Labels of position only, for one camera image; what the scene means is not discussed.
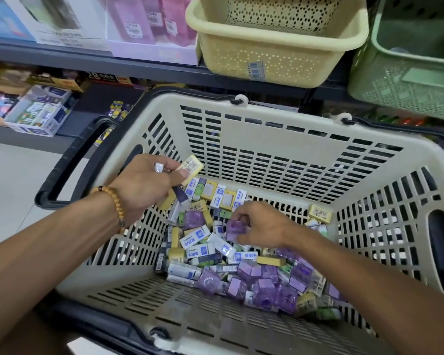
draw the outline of person's left hand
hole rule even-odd
[[[155,164],[161,163],[171,173],[157,173]],[[116,190],[125,212],[127,225],[136,222],[145,209],[166,197],[172,186],[181,184],[189,176],[181,164],[165,156],[138,154],[109,185]]]

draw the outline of fingernail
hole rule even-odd
[[[184,177],[184,179],[189,177],[189,171],[187,169],[181,168],[181,169],[178,169],[178,172],[181,173],[181,175]]]

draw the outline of white plastic hook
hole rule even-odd
[[[351,121],[352,120],[352,115],[350,113],[341,113],[341,114],[336,116],[336,118],[334,119],[334,123],[342,124],[343,125],[342,119],[344,119],[344,118],[346,118],[349,121]]]
[[[247,107],[249,104],[249,98],[246,95],[236,95],[234,97],[235,100],[239,100],[241,99],[243,101],[243,106]]]

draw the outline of shopping basket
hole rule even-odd
[[[444,119],[444,0],[380,0],[371,16],[349,94]]]
[[[368,36],[365,0],[192,0],[186,22],[212,72],[308,89]]]
[[[330,239],[443,291],[444,152],[421,136],[350,118],[256,106],[244,95],[159,88],[95,150],[71,201],[108,184],[138,145],[175,160],[195,154],[205,164],[204,177],[245,189],[299,224],[310,204],[333,212]],[[95,120],[66,151],[37,205],[66,204],[56,197],[107,120]],[[149,208],[125,234],[107,241],[59,284],[63,298],[47,313],[58,312],[107,346],[124,344],[135,353],[142,346],[186,355],[389,353],[381,336],[361,329],[369,325],[348,303],[337,304],[348,324],[332,328],[167,283],[153,272],[166,216]]]

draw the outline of hand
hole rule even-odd
[[[161,163],[171,173],[157,173],[155,163]],[[127,225],[142,216],[145,209],[166,197],[172,186],[180,185],[189,176],[181,164],[165,156],[138,154],[109,185],[116,190],[125,211]]]
[[[251,227],[247,234],[239,235],[239,244],[262,248],[284,248],[288,236],[302,230],[302,226],[267,202],[245,202],[235,210],[231,220],[240,220]]]

